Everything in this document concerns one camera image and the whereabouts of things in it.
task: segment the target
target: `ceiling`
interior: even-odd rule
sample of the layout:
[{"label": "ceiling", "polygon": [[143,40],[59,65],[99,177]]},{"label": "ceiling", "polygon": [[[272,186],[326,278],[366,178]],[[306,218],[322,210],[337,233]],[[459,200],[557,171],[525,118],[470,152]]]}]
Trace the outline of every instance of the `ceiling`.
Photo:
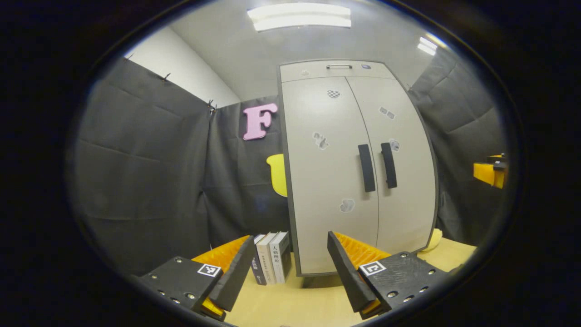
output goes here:
[{"label": "ceiling", "polygon": [[277,65],[321,58],[385,62],[407,87],[432,60],[417,48],[426,31],[375,1],[313,1],[351,9],[350,29],[289,27],[256,32],[248,9],[288,1],[216,0],[183,16],[171,28],[242,100],[277,94]]}]

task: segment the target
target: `white book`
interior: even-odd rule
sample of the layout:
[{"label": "white book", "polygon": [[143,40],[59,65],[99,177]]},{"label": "white book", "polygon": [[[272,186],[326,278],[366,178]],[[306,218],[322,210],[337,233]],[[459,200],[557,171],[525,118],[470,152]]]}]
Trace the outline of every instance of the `white book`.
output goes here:
[{"label": "white book", "polygon": [[288,232],[280,232],[268,244],[274,276],[279,284],[285,283],[286,275],[291,269],[291,247],[288,234]]},{"label": "white book", "polygon": [[278,233],[268,233],[263,239],[256,244],[256,250],[260,257],[260,266],[262,266],[262,272],[264,273],[264,278],[266,279],[266,284],[276,284],[277,280],[274,276],[274,268],[272,267],[272,258],[270,256],[270,248],[268,244]]}]

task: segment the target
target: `white cabinet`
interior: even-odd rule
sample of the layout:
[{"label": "white cabinet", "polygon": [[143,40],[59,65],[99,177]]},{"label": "white cabinet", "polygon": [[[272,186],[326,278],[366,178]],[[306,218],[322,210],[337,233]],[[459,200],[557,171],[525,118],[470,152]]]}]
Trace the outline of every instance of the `white cabinet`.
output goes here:
[{"label": "white cabinet", "polygon": [[[311,61],[281,65],[280,74],[297,273],[336,271],[329,230],[389,253],[425,247],[436,206],[432,152],[417,111],[387,67]],[[382,154],[382,144],[394,149],[391,156]]]}]

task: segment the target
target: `cabinet door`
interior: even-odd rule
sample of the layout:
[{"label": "cabinet door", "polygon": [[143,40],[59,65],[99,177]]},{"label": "cabinet door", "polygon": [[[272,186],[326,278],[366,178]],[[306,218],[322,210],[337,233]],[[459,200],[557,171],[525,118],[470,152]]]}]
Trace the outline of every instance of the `cabinet door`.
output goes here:
[{"label": "cabinet door", "polygon": [[365,192],[358,150],[365,124],[344,77],[289,81],[282,94],[300,273],[335,272],[330,230],[376,243],[377,192]]},{"label": "cabinet door", "polygon": [[[347,77],[369,132],[379,196],[377,247],[388,253],[428,244],[436,209],[436,178],[426,131],[397,80]],[[397,187],[388,188],[381,144],[392,147]]]}]

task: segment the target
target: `book spine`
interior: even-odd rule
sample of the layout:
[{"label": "book spine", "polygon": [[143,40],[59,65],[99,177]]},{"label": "book spine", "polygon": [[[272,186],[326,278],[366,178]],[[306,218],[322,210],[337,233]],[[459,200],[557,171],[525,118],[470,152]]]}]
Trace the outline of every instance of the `book spine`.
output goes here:
[{"label": "book spine", "polygon": [[262,272],[264,273],[264,278],[266,279],[266,284],[276,284],[276,280],[274,279],[274,272],[272,271],[272,261],[270,258],[270,251],[268,250],[268,244],[258,246],[258,253],[260,256]]},{"label": "book spine", "polygon": [[277,283],[284,284],[285,274],[284,271],[282,270],[280,243],[273,244],[272,247],[270,248],[270,252],[272,256],[272,268],[274,270],[274,275],[277,279]]},{"label": "book spine", "polygon": [[254,278],[258,285],[266,285],[266,279],[264,278],[264,272],[262,271],[260,257],[256,246],[254,247],[254,258],[252,258],[252,272],[254,273]]}]

